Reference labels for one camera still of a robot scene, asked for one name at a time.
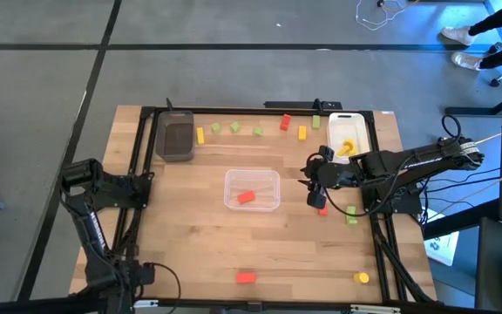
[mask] green cube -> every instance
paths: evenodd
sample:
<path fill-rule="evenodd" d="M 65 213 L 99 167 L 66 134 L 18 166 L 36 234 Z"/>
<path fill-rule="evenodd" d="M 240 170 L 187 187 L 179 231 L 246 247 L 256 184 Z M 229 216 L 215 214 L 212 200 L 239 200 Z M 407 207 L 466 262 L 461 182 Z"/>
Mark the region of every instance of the green cube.
<path fill-rule="evenodd" d="M 239 124 L 239 123 L 237 123 L 237 121 L 236 121 L 236 122 L 234 122 L 234 123 L 232 123 L 232 124 L 230 125 L 230 129 L 232 129 L 232 133 L 238 133 L 238 132 L 240 131 L 240 129 L 241 129 L 241 126 L 240 126 L 240 124 Z"/>
<path fill-rule="evenodd" d="M 214 134 L 220 134 L 220 131 L 222 131 L 220 123 L 213 123 L 210 127 L 213 129 Z"/>
<path fill-rule="evenodd" d="M 313 128 L 321 128 L 321 116 L 313 116 Z"/>
<path fill-rule="evenodd" d="M 253 129 L 253 134 L 257 136 L 262 136 L 262 129 L 260 127 L 256 127 Z"/>
<path fill-rule="evenodd" d="M 346 208 L 346 213 L 355 215 L 356 214 L 356 206 L 348 206 Z M 355 217 L 346 215 L 346 222 L 348 224 L 357 224 L 357 219 Z"/>

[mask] wooden tabletop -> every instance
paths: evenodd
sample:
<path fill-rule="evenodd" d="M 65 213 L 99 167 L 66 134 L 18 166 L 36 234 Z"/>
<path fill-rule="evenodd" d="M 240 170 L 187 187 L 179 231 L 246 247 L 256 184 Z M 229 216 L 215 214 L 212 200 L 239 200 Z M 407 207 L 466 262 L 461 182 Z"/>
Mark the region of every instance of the wooden tabletop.
<path fill-rule="evenodd" d="M 126 174 L 132 153 L 139 106 L 119 106 L 104 156 L 104 169 Z M 289 130 L 279 129 L 281 117 L 268 115 L 196 114 L 195 125 L 205 131 L 205 145 L 194 159 L 165 163 L 154 155 L 151 200 L 139 232 L 139 260 L 160 262 L 176 271 L 182 298 L 380 303 L 373 239 L 368 218 L 348 225 L 345 216 L 329 206 L 320 216 L 306 204 L 307 188 L 297 181 L 308 155 L 327 144 L 327 118 L 311 129 L 310 117 L 292 117 Z M 229 125 L 242 128 L 231 133 Z M 213 134 L 214 122 L 222 126 Z M 375 112 L 381 149 L 402 149 L 394 113 Z M 261 126 L 261 137 L 252 134 Z M 297 127 L 307 126 L 307 140 L 298 141 Z M 144 158 L 142 149 L 139 165 Z M 229 169 L 273 169 L 281 177 L 279 208 L 272 213 L 234 212 L 224 205 L 224 176 Z M 362 208 L 359 189 L 343 188 L 331 196 L 342 207 Z M 112 241 L 117 209 L 99 213 L 108 242 Z M 416 282 L 435 298 L 429 262 L 418 225 L 407 215 L 394 215 L 400 257 Z M 71 292 L 85 287 L 85 254 L 80 250 Z M 396 285 L 386 263 L 390 291 Z M 240 271 L 254 271 L 254 284 L 237 284 Z M 370 275 L 358 284 L 353 275 Z M 145 297 L 177 297 L 171 274 L 158 270 Z"/>

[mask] white sneaker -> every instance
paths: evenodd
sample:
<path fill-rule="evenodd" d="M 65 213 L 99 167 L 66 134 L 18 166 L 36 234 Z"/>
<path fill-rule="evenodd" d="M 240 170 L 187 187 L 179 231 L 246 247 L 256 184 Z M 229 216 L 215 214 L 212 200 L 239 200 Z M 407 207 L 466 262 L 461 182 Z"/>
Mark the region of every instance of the white sneaker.
<path fill-rule="evenodd" d="M 469 29 L 470 26 L 460 28 L 443 27 L 441 34 L 443 34 L 446 38 L 458 41 L 460 44 L 471 45 L 474 43 L 478 35 L 470 36 L 468 34 Z"/>
<path fill-rule="evenodd" d="M 483 58 L 471 56 L 465 52 L 454 52 L 451 56 L 452 63 L 463 68 L 479 71 L 479 63 Z"/>

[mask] yellow cube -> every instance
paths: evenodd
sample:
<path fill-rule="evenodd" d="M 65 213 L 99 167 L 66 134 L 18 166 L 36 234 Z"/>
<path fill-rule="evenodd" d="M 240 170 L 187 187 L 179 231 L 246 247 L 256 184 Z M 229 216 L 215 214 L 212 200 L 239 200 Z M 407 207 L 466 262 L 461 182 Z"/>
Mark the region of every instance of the yellow cube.
<path fill-rule="evenodd" d="M 307 127 L 300 126 L 299 132 L 297 134 L 297 139 L 298 140 L 305 140 L 305 139 L 307 139 Z"/>
<path fill-rule="evenodd" d="M 205 144 L 205 132 L 202 130 L 202 127 L 197 127 L 197 144 Z"/>

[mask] yellow block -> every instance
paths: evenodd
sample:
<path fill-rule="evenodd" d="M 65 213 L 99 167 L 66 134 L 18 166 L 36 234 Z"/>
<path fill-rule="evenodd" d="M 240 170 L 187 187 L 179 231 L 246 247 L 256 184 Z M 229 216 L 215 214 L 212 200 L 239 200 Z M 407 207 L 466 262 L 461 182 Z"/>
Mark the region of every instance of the yellow block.
<path fill-rule="evenodd" d="M 366 273 L 357 273 L 354 275 L 354 281 L 356 283 L 368 283 L 370 281 L 370 276 Z"/>
<path fill-rule="evenodd" d="M 202 127 L 197 127 L 197 144 L 205 144 L 205 132 L 202 130 Z"/>
<path fill-rule="evenodd" d="M 307 127 L 306 126 L 300 126 L 299 133 L 297 134 L 297 139 L 298 140 L 307 139 Z"/>

